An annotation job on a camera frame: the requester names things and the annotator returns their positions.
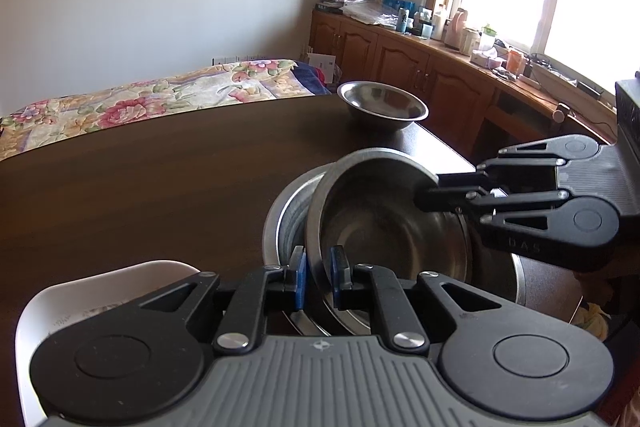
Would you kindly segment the deep steel bowl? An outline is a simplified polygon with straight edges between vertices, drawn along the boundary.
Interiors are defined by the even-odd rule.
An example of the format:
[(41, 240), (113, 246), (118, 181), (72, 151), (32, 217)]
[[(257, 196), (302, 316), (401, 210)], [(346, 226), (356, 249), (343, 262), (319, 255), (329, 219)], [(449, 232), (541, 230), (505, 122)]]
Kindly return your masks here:
[(464, 218), (414, 205), (414, 192), (436, 181), (408, 154), (383, 147), (357, 150), (326, 169), (311, 196), (305, 245), (323, 306), (345, 329), (361, 333), (369, 320), (362, 312), (333, 306), (333, 246), (344, 248), (351, 265), (382, 265), (404, 280), (422, 271), (472, 280), (473, 247)]

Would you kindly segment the large steel bowl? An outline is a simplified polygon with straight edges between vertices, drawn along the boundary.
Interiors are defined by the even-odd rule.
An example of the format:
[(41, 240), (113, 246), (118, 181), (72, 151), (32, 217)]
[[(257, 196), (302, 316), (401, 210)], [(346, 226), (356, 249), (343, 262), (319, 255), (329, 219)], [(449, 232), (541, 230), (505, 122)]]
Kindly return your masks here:
[(518, 256), (480, 245), (459, 213), (419, 210), (408, 185), (376, 181), (367, 187), (367, 167), (341, 179), (327, 200), (320, 227), (307, 225), (314, 191), (330, 168), (311, 169), (288, 184), (271, 205), (262, 231), (262, 259), (267, 265), (286, 265), (297, 247), (307, 253), (304, 307), (288, 314), (294, 329), (308, 336), (370, 332), (367, 313), (333, 306), (328, 250), (335, 245), (343, 246), (351, 265), (383, 265), (401, 280), (435, 271), (524, 303), (525, 277)]

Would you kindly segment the shallow steel bowl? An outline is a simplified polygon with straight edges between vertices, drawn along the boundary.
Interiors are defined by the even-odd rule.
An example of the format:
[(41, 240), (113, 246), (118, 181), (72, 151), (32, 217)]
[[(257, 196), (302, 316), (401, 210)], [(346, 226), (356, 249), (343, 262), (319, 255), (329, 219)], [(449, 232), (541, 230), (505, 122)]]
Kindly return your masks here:
[(361, 124), (395, 132), (424, 121), (430, 111), (417, 96), (387, 83), (352, 80), (337, 88), (350, 116)]

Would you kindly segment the floral white square plate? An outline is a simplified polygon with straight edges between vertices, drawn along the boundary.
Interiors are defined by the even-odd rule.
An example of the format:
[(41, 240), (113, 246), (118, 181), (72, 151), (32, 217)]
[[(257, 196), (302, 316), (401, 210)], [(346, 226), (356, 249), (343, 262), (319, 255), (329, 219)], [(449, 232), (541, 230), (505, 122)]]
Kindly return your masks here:
[(174, 260), (153, 260), (44, 288), (32, 297), (18, 319), (14, 360), (18, 397), (25, 426), (45, 419), (29, 377), (32, 355), (50, 335), (82, 320), (152, 293), (198, 273)]

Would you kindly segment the wooden window cabinet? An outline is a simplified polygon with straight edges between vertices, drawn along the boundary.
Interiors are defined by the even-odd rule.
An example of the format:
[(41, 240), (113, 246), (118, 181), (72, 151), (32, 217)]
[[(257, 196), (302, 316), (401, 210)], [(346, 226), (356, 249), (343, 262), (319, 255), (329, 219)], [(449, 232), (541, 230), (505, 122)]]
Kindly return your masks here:
[(341, 80), (373, 80), (411, 92), (430, 113), (423, 126), (473, 164), (507, 145), (585, 134), (617, 141), (617, 124), (593, 124), (521, 80), (508, 81), (434, 40), (344, 15), (312, 12), (310, 48), (333, 55)]

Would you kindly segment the pink bottle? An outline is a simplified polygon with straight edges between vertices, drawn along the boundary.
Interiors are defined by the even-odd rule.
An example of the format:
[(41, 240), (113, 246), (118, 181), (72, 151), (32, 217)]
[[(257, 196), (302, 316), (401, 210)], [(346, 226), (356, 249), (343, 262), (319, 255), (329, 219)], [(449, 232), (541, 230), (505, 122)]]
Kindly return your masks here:
[(444, 35), (445, 46), (449, 46), (451, 49), (460, 49), (467, 19), (468, 11), (462, 8), (457, 9), (447, 26), (446, 35)]

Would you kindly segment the white paper bag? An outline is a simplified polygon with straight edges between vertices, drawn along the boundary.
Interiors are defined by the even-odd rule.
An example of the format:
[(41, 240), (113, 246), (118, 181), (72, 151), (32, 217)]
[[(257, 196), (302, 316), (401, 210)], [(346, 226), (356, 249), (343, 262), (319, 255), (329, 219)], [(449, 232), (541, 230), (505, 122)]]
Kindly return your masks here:
[(334, 83), (336, 57), (329, 54), (308, 53), (307, 62), (310, 66), (319, 69), (322, 72), (325, 84)]

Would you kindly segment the floral bed quilt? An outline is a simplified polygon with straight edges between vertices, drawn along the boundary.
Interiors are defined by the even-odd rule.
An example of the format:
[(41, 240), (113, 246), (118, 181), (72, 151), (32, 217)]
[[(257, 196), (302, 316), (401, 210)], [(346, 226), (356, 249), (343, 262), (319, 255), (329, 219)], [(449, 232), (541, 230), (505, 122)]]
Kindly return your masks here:
[(192, 110), (325, 95), (317, 67), (284, 58), (213, 65), (197, 72), (47, 98), (1, 118), (1, 158), (105, 129)]

